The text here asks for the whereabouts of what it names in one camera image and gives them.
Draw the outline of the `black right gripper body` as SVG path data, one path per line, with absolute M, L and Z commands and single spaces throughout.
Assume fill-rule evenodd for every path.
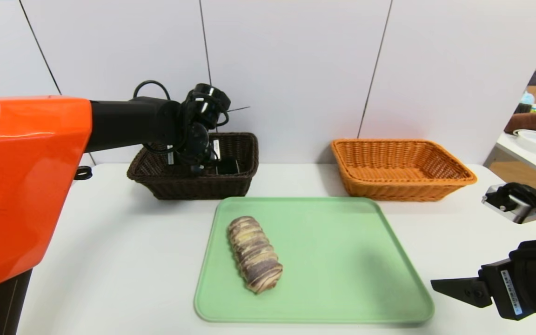
M 479 276 L 502 318 L 519 321 L 536 313 L 536 241 L 521 242 L 508 259 L 483 265 Z

